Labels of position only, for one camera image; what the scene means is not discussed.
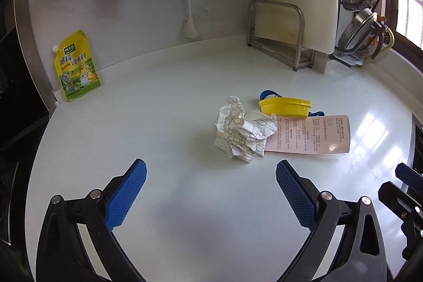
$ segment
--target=stove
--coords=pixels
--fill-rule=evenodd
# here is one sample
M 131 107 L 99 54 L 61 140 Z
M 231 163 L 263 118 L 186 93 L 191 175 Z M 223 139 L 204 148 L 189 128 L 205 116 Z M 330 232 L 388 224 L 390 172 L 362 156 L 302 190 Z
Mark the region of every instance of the stove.
M 44 77 L 27 0 L 0 0 L 2 282 L 33 282 L 25 242 L 26 195 L 38 146 L 56 100 Z

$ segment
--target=seasoning pouch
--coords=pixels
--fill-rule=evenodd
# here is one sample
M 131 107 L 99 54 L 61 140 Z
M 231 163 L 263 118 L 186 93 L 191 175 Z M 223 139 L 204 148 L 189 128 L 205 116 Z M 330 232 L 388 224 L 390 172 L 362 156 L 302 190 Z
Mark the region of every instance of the seasoning pouch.
M 82 30 L 65 38 L 56 50 L 54 67 L 66 100 L 74 100 L 100 86 L 88 40 Z

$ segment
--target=stainless steel rack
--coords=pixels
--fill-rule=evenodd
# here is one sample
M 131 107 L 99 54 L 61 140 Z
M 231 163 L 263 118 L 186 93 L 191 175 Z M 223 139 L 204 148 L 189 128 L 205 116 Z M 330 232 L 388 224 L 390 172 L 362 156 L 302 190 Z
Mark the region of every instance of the stainless steel rack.
M 280 7 L 289 7 L 294 9 L 300 20 L 298 26 L 298 39 L 297 46 L 284 43 L 280 41 L 257 38 L 254 36 L 254 24 L 253 24 L 253 9 L 256 3 L 271 4 Z M 248 41 L 247 44 L 250 47 L 254 47 L 263 53 L 270 55 L 271 57 L 283 62 L 284 64 L 291 66 L 294 71 L 297 71 L 300 67 L 311 67 L 312 59 L 314 56 L 314 50 L 304 48 L 302 42 L 304 39 L 304 28 L 305 19 L 301 9 L 289 3 L 274 2 L 267 0 L 252 0 L 248 7 Z

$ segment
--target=yellow container lid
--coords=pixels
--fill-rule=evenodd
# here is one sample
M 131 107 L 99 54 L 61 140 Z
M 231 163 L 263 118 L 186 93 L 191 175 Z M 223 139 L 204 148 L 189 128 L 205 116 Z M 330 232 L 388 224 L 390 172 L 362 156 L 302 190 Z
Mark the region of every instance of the yellow container lid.
M 259 101 L 259 106 L 260 111 L 266 115 L 307 117 L 311 102 L 298 98 L 274 97 Z

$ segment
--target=receipt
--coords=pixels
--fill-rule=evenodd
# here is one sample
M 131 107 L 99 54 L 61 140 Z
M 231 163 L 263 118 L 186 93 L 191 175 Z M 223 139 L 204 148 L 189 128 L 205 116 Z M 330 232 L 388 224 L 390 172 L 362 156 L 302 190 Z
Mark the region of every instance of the receipt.
M 348 116 L 277 117 L 278 130 L 265 151 L 331 154 L 350 151 Z

